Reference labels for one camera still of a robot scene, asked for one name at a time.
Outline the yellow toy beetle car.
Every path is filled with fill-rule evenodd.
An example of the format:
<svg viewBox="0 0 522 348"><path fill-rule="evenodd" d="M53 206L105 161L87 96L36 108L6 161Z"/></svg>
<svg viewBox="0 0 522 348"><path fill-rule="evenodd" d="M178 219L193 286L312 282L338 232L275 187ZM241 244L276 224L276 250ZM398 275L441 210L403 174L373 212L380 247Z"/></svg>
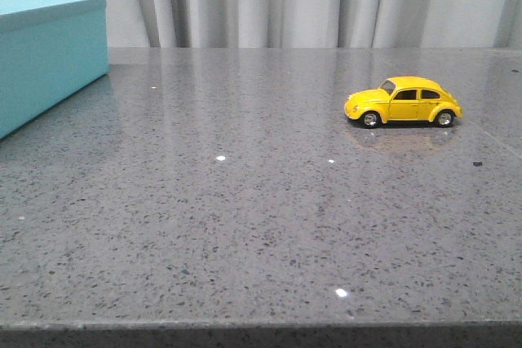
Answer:
<svg viewBox="0 0 522 348"><path fill-rule="evenodd" d="M462 116L462 105L439 83L415 76L389 77L379 87L347 97L347 119L366 128L390 121L425 121L450 127Z"/></svg>

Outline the light blue box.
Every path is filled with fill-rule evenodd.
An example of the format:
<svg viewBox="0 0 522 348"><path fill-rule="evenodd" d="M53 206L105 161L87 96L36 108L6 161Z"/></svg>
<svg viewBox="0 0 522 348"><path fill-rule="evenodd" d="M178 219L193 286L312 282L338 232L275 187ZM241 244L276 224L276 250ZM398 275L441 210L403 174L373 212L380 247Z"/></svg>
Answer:
<svg viewBox="0 0 522 348"><path fill-rule="evenodd" d="M1 0L1 135L109 71L106 0Z"/></svg>

